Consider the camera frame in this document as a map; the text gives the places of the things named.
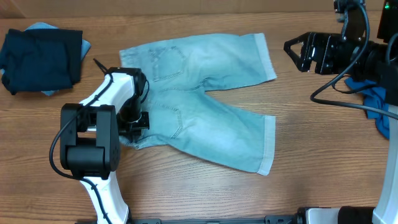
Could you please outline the light blue denim shorts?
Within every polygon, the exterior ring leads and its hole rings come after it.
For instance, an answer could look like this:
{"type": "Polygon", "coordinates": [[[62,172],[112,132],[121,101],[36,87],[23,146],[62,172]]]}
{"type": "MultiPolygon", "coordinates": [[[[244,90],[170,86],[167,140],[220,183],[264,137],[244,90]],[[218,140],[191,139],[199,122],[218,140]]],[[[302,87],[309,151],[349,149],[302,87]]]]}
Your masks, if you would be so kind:
{"type": "Polygon", "coordinates": [[[128,147],[169,145],[192,156],[260,175],[275,153],[276,118],[224,104],[210,91],[255,86],[276,78],[262,33],[206,34],[121,50],[121,65],[149,81],[142,109],[150,127],[128,147]]]}

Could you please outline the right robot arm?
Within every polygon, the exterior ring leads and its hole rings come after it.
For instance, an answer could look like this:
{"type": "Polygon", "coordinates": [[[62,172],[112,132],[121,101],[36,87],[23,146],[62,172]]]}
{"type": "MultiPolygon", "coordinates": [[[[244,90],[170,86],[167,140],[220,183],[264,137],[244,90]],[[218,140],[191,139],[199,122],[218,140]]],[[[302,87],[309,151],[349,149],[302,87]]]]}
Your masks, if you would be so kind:
{"type": "Polygon", "coordinates": [[[284,44],[284,51],[299,71],[336,77],[313,92],[310,99],[323,105],[364,110],[377,129],[389,139],[386,173],[375,207],[302,207],[295,215],[269,216],[269,223],[397,223],[397,0],[385,0],[377,38],[369,39],[370,25],[362,0],[336,0],[341,33],[307,32],[284,44]],[[363,104],[319,99],[328,87],[344,80],[347,94],[364,96],[363,104]]]}

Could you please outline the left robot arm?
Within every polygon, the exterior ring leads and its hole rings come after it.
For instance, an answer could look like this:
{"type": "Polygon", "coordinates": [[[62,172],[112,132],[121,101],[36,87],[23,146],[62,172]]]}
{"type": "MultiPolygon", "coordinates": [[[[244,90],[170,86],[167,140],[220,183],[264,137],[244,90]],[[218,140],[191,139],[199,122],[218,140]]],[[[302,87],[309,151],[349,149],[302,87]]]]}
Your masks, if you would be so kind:
{"type": "Polygon", "coordinates": [[[60,162],[88,192],[97,223],[132,223],[116,177],[121,136],[137,141],[149,129],[142,111],[149,82],[139,68],[105,69],[104,82],[80,103],[61,109],[60,162]]]}

